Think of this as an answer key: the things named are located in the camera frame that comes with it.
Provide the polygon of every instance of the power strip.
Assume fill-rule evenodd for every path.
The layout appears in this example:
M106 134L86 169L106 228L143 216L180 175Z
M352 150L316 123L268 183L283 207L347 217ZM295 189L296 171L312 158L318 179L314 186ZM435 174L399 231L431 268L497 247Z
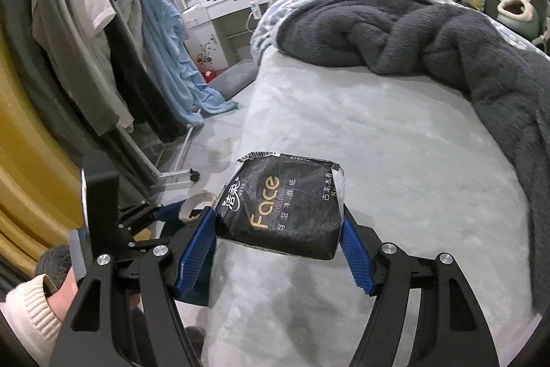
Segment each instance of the power strip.
M250 9L252 10L252 16L254 16L254 19L258 20L262 17L262 11L260 10L258 1L251 1Z

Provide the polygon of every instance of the cabinet door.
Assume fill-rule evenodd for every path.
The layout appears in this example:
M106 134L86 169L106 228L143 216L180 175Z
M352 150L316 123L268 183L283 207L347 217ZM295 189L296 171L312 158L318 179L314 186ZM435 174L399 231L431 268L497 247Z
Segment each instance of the cabinet door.
M185 42L193 61L211 58L210 64L216 71L229 67L223 49L223 43L211 21L197 25L189 30L191 37Z

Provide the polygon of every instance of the mattress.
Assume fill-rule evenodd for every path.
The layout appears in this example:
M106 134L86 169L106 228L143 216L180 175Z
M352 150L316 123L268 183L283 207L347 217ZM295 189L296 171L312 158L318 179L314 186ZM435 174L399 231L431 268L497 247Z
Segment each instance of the mattress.
M325 68L266 50L241 147L330 159L345 203L410 255L451 253L485 313L502 363L532 322L527 204L471 104L425 77ZM395 366L407 365L412 290ZM210 367L348 365L374 298L331 261L218 241L203 362Z

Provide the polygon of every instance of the beige sweater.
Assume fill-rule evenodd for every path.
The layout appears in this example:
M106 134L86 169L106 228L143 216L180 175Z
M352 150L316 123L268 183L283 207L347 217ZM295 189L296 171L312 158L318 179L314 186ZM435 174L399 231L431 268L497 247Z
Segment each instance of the beige sweater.
M61 322L50 309L45 288L57 291L46 275L22 283L0 303L0 311L25 350L41 367L48 367Z

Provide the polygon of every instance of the metal screw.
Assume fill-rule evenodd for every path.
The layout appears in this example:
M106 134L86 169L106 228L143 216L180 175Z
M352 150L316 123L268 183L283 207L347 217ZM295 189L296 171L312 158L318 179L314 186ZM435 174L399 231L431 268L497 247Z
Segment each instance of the metal screw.
M449 253L442 253L439 255L439 259L441 260L441 263L445 265L449 265L453 262L453 256Z
M162 246L157 246L156 248L153 249L153 253L157 256L157 257L162 257L163 255L166 255L168 253L168 248L164 245Z
M385 242L385 243L382 245L382 252L388 253L388 254L391 255L391 254L397 252L397 246L395 246L395 244L392 243L392 242Z
M108 265L111 262L111 256L107 253L97 257L97 264L100 266Z

